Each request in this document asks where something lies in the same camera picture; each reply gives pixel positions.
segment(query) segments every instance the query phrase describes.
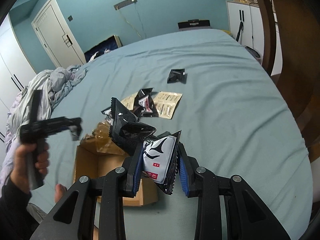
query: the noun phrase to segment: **human hand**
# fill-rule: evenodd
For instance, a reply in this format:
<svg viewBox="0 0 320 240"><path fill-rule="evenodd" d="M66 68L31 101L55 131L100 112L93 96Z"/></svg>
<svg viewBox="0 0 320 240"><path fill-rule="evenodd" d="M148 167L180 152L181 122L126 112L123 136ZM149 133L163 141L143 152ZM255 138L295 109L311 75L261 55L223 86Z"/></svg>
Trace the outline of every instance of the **human hand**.
<svg viewBox="0 0 320 240"><path fill-rule="evenodd" d="M63 195L67 192L67 188L61 184L57 184L55 187L54 193L54 202L58 203L58 201L63 197Z"/></svg>
<svg viewBox="0 0 320 240"><path fill-rule="evenodd" d="M29 181L27 175L26 156L28 153L36 149L36 144L22 144L19 146L14 154L14 166L10 175L11 181L24 193L29 194ZM38 155L38 162L35 167L45 177L48 173L47 167L49 166L49 153L47 150L49 146L47 143L44 145L44 152Z"/></svg>

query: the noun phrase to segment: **electrical cable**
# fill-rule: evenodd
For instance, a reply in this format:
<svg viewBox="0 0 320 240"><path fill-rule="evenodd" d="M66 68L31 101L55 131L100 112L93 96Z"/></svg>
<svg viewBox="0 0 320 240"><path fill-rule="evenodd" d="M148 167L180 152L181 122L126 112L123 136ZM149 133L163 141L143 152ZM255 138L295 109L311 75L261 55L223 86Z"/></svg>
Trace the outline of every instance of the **electrical cable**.
<svg viewBox="0 0 320 240"><path fill-rule="evenodd" d="M250 8L250 18L251 18L251 38L252 38L252 48L254 49L254 46L253 46L253 23L252 23L252 14L251 14L251 4L257 4L257 3L254 3L254 2L250 2L249 3L249 8Z"/></svg>
<svg viewBox="0 0 320 240"><path fill-rule="evenodd" d="M122 12L119 10L118 6L117 6L117 11L119 11L121 17L125 20L125 22L126 22L127 24L129 24L129 25L132 27L132 29L134 29L134 30L136 31L136 33L138 34L138 36L139 36L140 39L142 40L142 37L141 37L141 35L139 34L139 32L137 31L137 29L136 29L135 27L133 27L133 25L127 21L127 19L124 17L124 15L122 14Z"/></svg>
<svg viewBox="0 0 320 240"><path fill-rule="evenodd" d="M147 35L146 35L146 33L144 32L143 24L142 24L142 21L141 21L141 18L140 18L140 14L139 14L139 12L138 12L138 10L137 10L137 7L136 7L136 3L134 3L134 8L136 9L136 12L137 12L137 14L138 14L139 21L140 21L141 27L142 27L142 31L143 31L144 37L145 37L145 39L146 39L146 38L147 38Z"/></svg>

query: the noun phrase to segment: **wardrobe handle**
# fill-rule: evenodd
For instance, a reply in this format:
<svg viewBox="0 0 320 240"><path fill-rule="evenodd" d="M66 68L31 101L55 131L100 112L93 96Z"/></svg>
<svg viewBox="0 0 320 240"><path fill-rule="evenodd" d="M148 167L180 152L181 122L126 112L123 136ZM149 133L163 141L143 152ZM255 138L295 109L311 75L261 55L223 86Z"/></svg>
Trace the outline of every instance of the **wardrobe handle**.
<svg viewBox="0 0 320 240"><path fill-rule="evenodd" d="M3 135L3 133L2 132L0 132L0 134L4 137L4 135ZM3 142L4 142L4 140L0 137L0 140L2 140Z"/></svg>
<svg viewBox="0 0 320 240"><path fill-rule="evenodd" d="M20 82L19 79L16 77L16 75L15 75L15 74L13 74L13 75L14 75L14 77L16 78L16 80L18 80L19 84L22 86L21 82Z"/></svg>
<svg viewBox="0 0 320 240"><path fill-rule="evenodd" d="M20 89L20 87L18 87L18 85L17 85L17 83L14 81L14 79L11 77L11 79L12 79L12 81L14 82L14 84L17 86L17 88L20 90L20 92L22 91L21 89Z"/></svg>

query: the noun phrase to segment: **bedspread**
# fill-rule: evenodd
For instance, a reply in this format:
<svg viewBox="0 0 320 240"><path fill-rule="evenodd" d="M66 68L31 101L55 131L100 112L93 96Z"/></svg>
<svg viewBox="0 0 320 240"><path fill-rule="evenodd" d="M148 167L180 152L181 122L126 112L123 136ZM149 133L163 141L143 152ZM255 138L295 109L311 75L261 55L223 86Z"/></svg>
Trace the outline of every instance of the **bedspread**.
<svg viewBox="0 0 320 240"><path fill-rule="evenodd" d="M187 83L167 84L170 70L179 68L185 68ZM230 36L213 29L166 34L121 47L81 69L89 70L86 78L52 117L79 116L83 134L91 133L111 97L121 100L147 87L182 93L172 120L141 121L156 127L156 134L182 130L180 141L200 166L219 176L241 175L291 239L305 231L312 176L304 140L267 73ZM79 142L72 142L68 133L48 138L51 167L45 185L31 199L46 212L54 205L54 184L72 184ZM197 199L184 196L179 176L173 195L158 193L157 203L124 208L127 238L158 240L165 232L166 239L194 239Z"/></svg>

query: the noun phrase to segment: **white wardrobe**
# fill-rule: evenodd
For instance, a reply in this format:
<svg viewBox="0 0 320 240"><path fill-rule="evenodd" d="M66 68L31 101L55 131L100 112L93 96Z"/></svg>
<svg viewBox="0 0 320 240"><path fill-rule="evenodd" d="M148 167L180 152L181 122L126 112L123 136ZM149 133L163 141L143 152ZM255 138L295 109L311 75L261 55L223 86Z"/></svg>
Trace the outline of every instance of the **white wardrobe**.
<svg viewBox="0 0 320 240"><path fill-rule="evenodd" d="M36 76L11 26L9 15L0 26L0 166L5 157L4 136L7 114L17 94Z"/></svg>
<svg viewBox="0 0 320 240"><path fill-rule="evenodd" d="M249 4L227 1L228 17L230 32L236 38L239 24L242 21L244 26L241 31L239 43L243 46L249 46L255 49L261 57L264 50L264 35L260 9ZM276 58L272 70L272 75L281 73L282 69L282 52L279 36L279 28L276 14L274 13L276 22Z"/></svg>

